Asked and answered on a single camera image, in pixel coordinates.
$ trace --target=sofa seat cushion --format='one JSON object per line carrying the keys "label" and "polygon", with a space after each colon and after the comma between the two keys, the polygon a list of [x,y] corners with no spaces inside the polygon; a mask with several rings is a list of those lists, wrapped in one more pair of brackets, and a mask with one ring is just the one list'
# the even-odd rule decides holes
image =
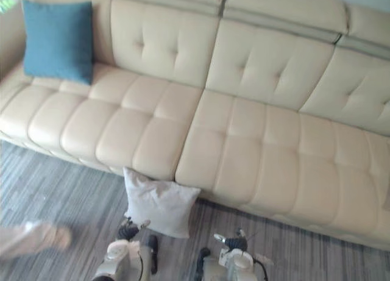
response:
{"label": "sofa seat cushion", "polygon": [[347,32],[341,0],[227,0],[224,17],[327,42]]}
{"label": "sofa seat cushion", "polygon": [[2,84],[0,132],[81,163],[126,166],[171,180],[201,89],[94,65],[91,87],[26,77],[18,66]]}
{"label": "sofa seat cushion", "polygon": [[175,178],[240,210],[390,247],[390,212],[382,209],[390,172],[387,140],[205,90]]}

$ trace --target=person's foot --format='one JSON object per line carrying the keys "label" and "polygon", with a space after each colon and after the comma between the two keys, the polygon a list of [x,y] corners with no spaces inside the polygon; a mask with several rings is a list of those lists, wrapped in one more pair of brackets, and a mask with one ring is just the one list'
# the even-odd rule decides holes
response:
{"label": "person's foot", "polygon": [[72,233],[66,227],[58,227],[55,233],[53,247],[60,251],[67,249],[72,242]]}

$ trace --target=sofa backrest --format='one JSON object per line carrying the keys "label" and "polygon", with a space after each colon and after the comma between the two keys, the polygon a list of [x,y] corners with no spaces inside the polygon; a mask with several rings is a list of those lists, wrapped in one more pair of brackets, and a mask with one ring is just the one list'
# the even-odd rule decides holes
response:
{"label": "sofa backrest", "polygon": [[298,110],[332,53],[331,44],[222,20],[206,88]]}
{"label": "sofa backrest", "polygon": [[390,135],[390,61],[337,47],[301,112]]}
{"label": "sofa backrest", "polygon": [[117,66],[194,87],[205,86],[218,18],[130,0],[112,0]]}
{"label": "sofa backrest", "polygon": [[94,59],[114,65],[110,30],[111,0],[31,0],[43,3],[92,1]]}
{"label": "sofa backrest", "polygon": [[390,61],[222,20],[206,89],[390,135]]}

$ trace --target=white pants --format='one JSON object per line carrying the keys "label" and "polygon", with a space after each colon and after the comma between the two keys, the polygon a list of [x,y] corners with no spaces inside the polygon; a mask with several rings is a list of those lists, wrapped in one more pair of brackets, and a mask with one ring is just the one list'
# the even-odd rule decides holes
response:
{"label": "white pants", "polygon": [[0,259],[40,252],[49,247],[65,249],[70,244],[68,229],[45,222],[0,227]]}

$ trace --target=floor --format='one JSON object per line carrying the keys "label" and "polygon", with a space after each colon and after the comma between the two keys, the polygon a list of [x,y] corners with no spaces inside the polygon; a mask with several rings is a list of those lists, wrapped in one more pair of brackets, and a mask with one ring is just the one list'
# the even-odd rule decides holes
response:
{"label": "floor", "polygon": [[[123,178],[2,143],[1,224],[43,219],[69,226],[66,252],[44,251],[0,262],[0,280],[90,280],[126,209]],[[218,254],[214,233],[233,236],[242,227],[249,252],[267,257],[270,281],[390,280],[390,252],[307,232],[199,200],[188,240],[158,235],[159,271],[152,281],[193,280],[198,251]],[[151,232],[139,234],[146,241]],[[263,280],[256,268],[258,279]]]}

